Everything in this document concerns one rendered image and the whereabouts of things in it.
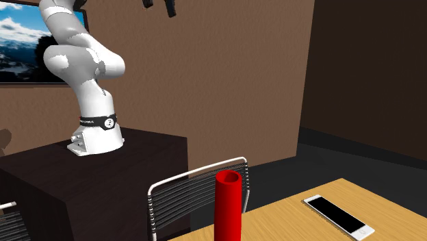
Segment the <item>dark wooden robot stand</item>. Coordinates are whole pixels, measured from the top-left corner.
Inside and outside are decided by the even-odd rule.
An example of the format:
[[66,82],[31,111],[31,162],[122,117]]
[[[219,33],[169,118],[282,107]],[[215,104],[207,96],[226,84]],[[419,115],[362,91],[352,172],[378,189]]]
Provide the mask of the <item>dark wooden robot stand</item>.
[[0,203],[15,202],[31,241],[148,241],[148,189],[188,170],[187,139],[121,132],[109,153],[62,141],[0,157]]

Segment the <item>red cylindrical vase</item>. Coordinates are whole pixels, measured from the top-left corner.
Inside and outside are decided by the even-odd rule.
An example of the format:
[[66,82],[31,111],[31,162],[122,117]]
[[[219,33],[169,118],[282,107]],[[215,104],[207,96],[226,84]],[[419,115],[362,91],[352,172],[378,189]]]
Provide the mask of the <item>red cylindrical vase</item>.
[[216,174],[214,241],[241,241],[242,176],[234,170]]

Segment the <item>light wooden table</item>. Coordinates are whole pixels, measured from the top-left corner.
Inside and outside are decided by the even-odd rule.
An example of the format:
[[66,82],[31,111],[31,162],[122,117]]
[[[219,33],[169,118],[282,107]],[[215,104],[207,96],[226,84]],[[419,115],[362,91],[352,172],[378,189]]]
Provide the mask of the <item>light wooden table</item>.
[[374,229],[362,241],[427,241],[427,218],[343,178],[242,215],[242,241],[356,241],[311,209],[319,194]]

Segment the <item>white smartphone with black screen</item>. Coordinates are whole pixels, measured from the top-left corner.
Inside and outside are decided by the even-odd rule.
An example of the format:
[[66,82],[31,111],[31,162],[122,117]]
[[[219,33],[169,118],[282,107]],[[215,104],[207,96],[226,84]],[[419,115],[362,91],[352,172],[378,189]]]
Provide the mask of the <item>white smartphone with black screen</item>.
[[346,232],[356,241],[363,241],[372,235],[375,229],[366,225],[358,218],[341,209],[328,199],[317,194],[303,200],[310,208],[318,214],[331,221],[336,227]]

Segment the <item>mountain landscape wall picture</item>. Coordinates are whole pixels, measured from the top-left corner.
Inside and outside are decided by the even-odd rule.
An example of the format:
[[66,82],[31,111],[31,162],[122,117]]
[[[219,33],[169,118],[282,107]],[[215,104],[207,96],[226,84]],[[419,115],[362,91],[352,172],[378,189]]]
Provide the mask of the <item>mountain landscape wall picture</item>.
[[37,3],[0,0],[0,85],[64,85],[43,62],[55,43]]

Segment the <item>white frame slatted chair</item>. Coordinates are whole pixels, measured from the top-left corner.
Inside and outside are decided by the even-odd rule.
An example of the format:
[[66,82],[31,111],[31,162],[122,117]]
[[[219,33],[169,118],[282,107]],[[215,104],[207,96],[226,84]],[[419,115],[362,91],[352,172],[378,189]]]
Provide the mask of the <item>white frame slatted chair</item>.
[[31,241],[16,202],[0,204],[0,241]]
[[246,193],[242,213],[245,213],[250,194],[248,161],[245,157],[235,157],[152,184],[147,192],[148,239],[159,241],[157,232],[160,229],[214,202],[216,174],[223,170],[242,176],[242,192]]

